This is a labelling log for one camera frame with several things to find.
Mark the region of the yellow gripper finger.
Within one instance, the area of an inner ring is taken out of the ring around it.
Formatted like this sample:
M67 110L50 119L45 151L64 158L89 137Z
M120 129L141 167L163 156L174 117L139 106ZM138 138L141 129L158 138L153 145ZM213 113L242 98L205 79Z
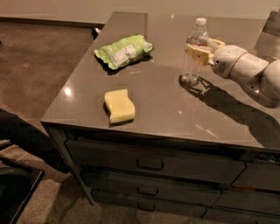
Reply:
M201 66L211 64L213 61L212 49L208 46L187 45L185 53Z
M209 37L200 37L199 38L206 46L212 48L213 50L218 49L222 46L225 45L224 42L214 39L214 38L209 38Z

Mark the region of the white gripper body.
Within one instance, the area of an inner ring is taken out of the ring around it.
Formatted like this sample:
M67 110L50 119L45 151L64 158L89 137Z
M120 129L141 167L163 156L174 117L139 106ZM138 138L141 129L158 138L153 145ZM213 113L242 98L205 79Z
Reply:
M215 74L228 79L235 62L247 51L237 45L224 45L213 54L212 70Z

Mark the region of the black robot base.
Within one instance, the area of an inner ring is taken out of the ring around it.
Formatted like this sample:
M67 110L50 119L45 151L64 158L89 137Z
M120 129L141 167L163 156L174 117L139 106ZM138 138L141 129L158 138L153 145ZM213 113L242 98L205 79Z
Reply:
M67 165L53 145L51 139L41 130L33 127L19 116L0 109L0 140L9 140L20 149L41 158L53 169L69 173ZM1 224L11 224L13 212L30 193L33 185L33 169L30 166L1 158L0 176L0 218Z

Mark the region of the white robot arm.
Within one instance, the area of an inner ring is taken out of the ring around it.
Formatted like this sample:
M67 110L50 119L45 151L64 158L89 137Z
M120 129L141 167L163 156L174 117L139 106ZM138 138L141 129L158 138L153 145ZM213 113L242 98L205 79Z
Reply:
M223 79L236 82L253 100L267 108L280 106L280 60L268 62L237 45L200 38L204 45L187 43L185 52L200 66L210 65Z

